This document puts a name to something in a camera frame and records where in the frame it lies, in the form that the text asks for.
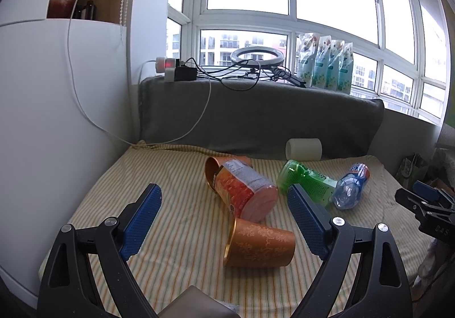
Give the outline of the green plastic bottle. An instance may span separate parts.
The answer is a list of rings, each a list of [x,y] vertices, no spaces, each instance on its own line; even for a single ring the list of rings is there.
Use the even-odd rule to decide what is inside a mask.
[[[288,193],[291,185],[299,184],[315,203],[328,206],[337,182],[295,160],[288,160],[279,172],[276,184],[283,195]]]

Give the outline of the orange patterned cup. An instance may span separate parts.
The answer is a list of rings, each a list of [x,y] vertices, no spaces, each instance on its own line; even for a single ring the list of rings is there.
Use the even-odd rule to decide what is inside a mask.
[[[293,232],[236,218],[224,251],[224,266],[286,267],[295,255]]]

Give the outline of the green shopping bag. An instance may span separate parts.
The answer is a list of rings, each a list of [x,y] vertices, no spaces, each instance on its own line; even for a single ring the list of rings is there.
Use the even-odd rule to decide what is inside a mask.
[[[430,163],[419,153],[403,156],[395,178],[402,186],[414,184],[417,180],[424,179],[429,166]]]

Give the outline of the blue orange plastic bottle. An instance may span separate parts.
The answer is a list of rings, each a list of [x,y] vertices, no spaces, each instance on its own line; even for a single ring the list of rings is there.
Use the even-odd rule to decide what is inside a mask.
[[[333,205],[341,210],[356,207],[369,177],[370,171],[366,164],[354,164],[349,172],[337,182],[336,189],[332,194]]]

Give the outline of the white paper roll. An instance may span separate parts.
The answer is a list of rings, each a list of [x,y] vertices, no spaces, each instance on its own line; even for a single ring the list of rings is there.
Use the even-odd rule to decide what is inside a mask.
[[[300,162],[319,161],[322,143],[319,139],[289,139],[285,145],[285,157]]]

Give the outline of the teal refill pouch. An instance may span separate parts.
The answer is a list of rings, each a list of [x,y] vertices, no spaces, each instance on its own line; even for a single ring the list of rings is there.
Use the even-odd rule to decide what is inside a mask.
[[[332,40],[325,81],[325,88],[328,90],[335,91],[337,89],[344,46],[345,42],[343,40]]]
[[[349,42],[343,49],[338,80],[338,90],[347,95],[351,93],[353,62],[353,44]]]
[[[312,73],[312,87],[325,87],[331,44],[332,37],[330,35],[320,37]]]
[[[319,35],[316,33],[304,33],[299,35],[299,47],[297,49],[296,75],[306,87],[311,85],[315,55],[319,45]]]

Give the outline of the orange snack canister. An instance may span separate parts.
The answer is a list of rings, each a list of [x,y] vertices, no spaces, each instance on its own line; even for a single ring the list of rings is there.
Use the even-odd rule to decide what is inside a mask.
[[[248,157],[211,156],[205,162],[204,174],[209,187],[235,218],[260,222],[277,203],[277,186],[254,170]]]

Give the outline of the striped cloth mattress cover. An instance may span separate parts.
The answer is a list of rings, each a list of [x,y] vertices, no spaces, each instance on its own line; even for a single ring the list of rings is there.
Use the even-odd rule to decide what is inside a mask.
[[[290,264],[225,267],[225,246],[236,218],[208,185],[204,169],[211,156],[228,157],[185,145],[129,148],[98,179],[66,224],[76,229],[98,226],[110,216],[119,216],[149,184],[159,185],[161,207],[140,251],[127,261],[155,317],[294,317],[322,260],[307,246],[288,208],[288,193],[278,190],[272,211],[254,223],[294,233],[295,255]],[[276,185],[285,162],[250,160],[254,170]],[[359,162],[370,171],[360,203],[351,210],[339,210],[330,202],[323,207],[330,216],[341,217],[352,226],[387,224],[409,285],[427,254],[430,237],[419,231],[412,213],[396,202],[400,185],[384,165],[373,156],[361,156]],[[90,264],[104,308],[110,317],[120,317],[96,255],[90,256]],[[329,317],[338,317],[344,309],[358,264],[359,255],[353,254]]]

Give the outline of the white cabinet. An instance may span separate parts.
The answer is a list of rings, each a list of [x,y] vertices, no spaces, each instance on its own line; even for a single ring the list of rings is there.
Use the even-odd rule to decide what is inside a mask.
[[[1,0],[1,278],[30,306],[59,227],[133,139],[132,4],[104,22]]]

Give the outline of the grey cushion backrest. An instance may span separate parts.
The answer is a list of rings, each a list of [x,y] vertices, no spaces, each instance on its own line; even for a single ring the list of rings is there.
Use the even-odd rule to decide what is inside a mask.
[[[319,139],[323,158],[364,156],[384,104],[317,88],[245,79],[145,79],[139,90],[140,137],[252,158],[284,159],[289,139]]]

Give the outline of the white power strip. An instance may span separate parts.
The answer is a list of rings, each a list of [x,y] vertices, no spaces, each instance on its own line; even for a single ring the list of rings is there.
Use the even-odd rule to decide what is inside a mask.
[[[179,58],[157,57],[155,60],[155,71],[157,74],[164,74],[165,82],[176,81],[176,70],[181,66]]]

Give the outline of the black charger adapter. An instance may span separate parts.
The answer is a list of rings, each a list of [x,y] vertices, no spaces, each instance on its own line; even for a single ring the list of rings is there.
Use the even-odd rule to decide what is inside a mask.
[[[197,68],[179,62],[174,69],[173,80],[175,82],[192,82],[197,79],[197,73]]]

